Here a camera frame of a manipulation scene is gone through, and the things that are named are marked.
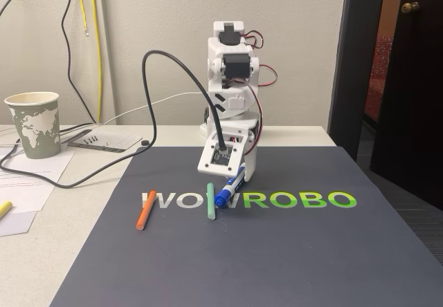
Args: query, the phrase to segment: door knob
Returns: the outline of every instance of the door knob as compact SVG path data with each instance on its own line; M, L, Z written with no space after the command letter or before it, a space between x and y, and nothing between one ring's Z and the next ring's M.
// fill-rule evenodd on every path
M401 13L407 15L410 12L417 12L420 9L420 5L416 1L413 3L405 3L401 7Z

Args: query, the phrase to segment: green marker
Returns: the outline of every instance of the green marker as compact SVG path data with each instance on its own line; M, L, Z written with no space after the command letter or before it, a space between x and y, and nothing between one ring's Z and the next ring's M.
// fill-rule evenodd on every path
M215 219L214 184L208 183L206 186L206 196L208 198L208 218Z

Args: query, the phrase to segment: blue marker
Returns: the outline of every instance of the blue marker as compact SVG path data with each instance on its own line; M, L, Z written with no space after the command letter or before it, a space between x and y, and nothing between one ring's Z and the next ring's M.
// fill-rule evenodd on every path
M217 207L224 207L226 202L231 198L232 195L239 189L244 183L244 173L246 171L245 164L240 165L237 176L234 178L229 178L226 182L226 186L214 196L214 203Z

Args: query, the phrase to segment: dark gray mat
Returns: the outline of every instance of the dark gray mat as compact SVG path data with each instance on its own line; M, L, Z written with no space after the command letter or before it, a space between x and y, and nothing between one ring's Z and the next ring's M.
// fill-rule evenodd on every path
M246 208L240 196L215 221L206 218L206 183L226 180L197 173L200 155L155 147L132 160L52 307L442 305L443 267L343 149L260 147L243 192L265 194L268 208ZM176 195L167 207L157 200L137 231L150 189L165 202ZM275 191L298 203L272 205ZM351 194L356 206L331 204L332 191ZM318 192L327 205L304 207L298 192ZM180 207L184 193L201 194L203 204Z

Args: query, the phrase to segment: paper cup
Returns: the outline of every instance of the paper cup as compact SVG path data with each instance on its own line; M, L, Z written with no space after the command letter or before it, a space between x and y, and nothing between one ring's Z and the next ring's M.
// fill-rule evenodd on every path
M56 93L34 92L5 100L28 158L48 158L61 152L58 97Z

